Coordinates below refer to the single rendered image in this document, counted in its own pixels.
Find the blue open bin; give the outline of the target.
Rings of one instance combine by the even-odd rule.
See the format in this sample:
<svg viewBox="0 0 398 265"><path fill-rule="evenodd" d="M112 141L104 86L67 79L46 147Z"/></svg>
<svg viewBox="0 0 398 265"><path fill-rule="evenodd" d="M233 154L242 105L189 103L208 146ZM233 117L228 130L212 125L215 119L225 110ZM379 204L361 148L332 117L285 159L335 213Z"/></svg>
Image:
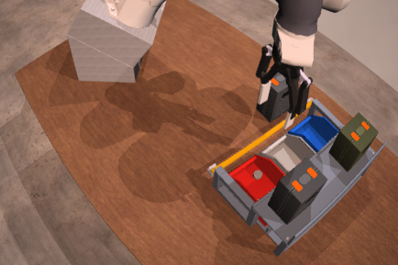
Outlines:
<svg viewBox="0 0 398 265"><path fill-rule="evenodd" d="M325 117L309 115L291 130L290 135L301 137L315 152L318 152L338 132Z"/></svg>

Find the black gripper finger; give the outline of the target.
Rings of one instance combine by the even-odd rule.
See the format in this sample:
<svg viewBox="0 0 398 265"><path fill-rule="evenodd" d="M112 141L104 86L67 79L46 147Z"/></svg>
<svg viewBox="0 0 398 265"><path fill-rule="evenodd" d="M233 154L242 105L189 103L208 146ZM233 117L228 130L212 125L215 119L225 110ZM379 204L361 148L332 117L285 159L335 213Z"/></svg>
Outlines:
<svg viewBox="0 0 398 265"><path fill-rule="evenodd" d="M288 110L287 117L285 119L283 128L286 129L292 123L294 118L297 115L300 115L303 111L306 110L307 100L309 95L309 88L313 79L311 77L307 78L306 75L300 70L301 75L297 78L291 80L290 69L286 67L283 69L285 75L285 81L288 85L289 92L289 102L290 109ZM299 82L299 80L301 81ZM299 87L299 84L300 87ZM299 91L299 92L298 92ZM297 105L297 106L296 106Z"/></svg>
<svg viewBox="0 0 398 265"><path fill-rule="evenodd" d="M263 102L268 100L269 91L271 87L271 80L277 74L277 69L282 65L279 61L276 61L271 66L271 69L267 72L272 57L271 55L272 45L269 44L267 46L262 47L261 52L262 55L260 58L260 63L256 71L256 77L260 78L261 82L260 95L258 100L259 104L262 104Z"/></svg>

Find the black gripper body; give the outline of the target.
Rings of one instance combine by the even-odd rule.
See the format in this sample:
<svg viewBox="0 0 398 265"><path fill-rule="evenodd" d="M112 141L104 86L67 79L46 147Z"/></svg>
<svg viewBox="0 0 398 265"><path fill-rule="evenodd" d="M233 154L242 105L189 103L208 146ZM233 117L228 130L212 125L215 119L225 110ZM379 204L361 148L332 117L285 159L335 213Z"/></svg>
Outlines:
<svg viewBox="0 0 398 265"><path fill-rule="evenodd" d="M272 55L275 55L275 57ZM276 42L273 42L273 48L272 48L272 52L271 55L273 57L274 62L276 61L280 61L280 57L279 57L279 53L278 53L278 49L277 49L277 45ZM276 60L277 59L277 60ZM304 67L300 67L300 66L292 66L290 64L285 64L282 63L282 65L277 69L277 72L279 72L280 74L282 74L285 78L283 69L285 69L286 67L288 67L290 69L290 74L291 74L291 80L294 78L297 78L301 75L300 70L302 70L302 72L304 72Z"/></svg>

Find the red bin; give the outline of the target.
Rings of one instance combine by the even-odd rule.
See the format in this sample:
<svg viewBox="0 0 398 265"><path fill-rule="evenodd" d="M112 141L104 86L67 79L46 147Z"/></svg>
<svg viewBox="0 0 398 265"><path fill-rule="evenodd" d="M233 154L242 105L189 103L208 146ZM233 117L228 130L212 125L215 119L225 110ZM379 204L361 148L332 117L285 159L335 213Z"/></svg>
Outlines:
<svg viewBox="0 0 398 265"><path fill-rule="evenodd" d="M262 177L259 180L253 178L255 170L262 171ZM255 154L252 158L231 171L229 175L234 177L236 183L240 185L254 202L257 202L258 199L275 188L280 178L285 174L271 159Z"/></svg>

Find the orange long bar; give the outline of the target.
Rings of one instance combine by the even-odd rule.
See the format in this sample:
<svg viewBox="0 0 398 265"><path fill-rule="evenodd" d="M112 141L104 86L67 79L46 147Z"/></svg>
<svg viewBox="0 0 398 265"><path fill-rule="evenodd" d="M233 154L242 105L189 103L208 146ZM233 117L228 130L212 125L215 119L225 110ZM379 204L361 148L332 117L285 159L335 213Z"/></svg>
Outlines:
<svg viewBox="0 0 398 265"><path fill-rule="evenodd" d="M309 103L307 103L307 108L309 108L311 106L312 101L310 101ZM244 149L242 149L241 151L239 151L238 153L236 153L235 155L233 155L232 157L230 157L229 159L225 160L224 162L222 162L221 164L217 165L216 167L214 167L211 172L214 173L214 169L216 169L217 167L219 167L220 165L225 168L228 164L230 164L231 162L233 162L234 160L238 159L239 157L241 157L242 155L244 155L245 153L247 153L248 151L250 151L251 149L253 149L254 147L256 147L257 145L259 145L262 141L264 141L266 138L270 137L272 134L274 134L275 132L277 132L279 129L281 129L284 125L284 121L282 121L278 126L274 127L272 130L270 130L269 132L267 132L266 134L264 134L262 137L258 138L257 140L255 140L254 142L252 142L251 144L249 144L248 146L246 146Z"/></svg>

